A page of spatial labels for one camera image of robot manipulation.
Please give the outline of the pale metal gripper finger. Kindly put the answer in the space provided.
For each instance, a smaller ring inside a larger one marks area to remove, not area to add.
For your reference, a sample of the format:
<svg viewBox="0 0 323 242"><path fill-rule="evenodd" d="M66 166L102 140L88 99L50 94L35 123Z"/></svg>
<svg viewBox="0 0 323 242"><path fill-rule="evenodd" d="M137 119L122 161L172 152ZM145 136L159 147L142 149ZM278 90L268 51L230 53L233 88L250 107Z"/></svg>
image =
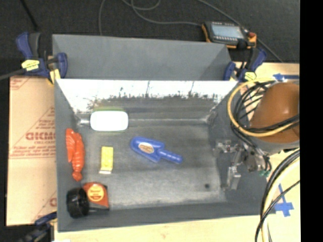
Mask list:
<svg viewBox="0 0 323 242"><path fill-rule="evenodd" d="M238 142L232 142L231 140L219 141L216 143L213 149L213 155L215 158L233 158L242 152L242 147Z"/></svg>
<svg viewBox="0 0 323 242"><path fill-rule="evenodd" d="M229 166L222 173L222 188L224 190L236 190L240 182L241 174L237 166Z"/></svg>

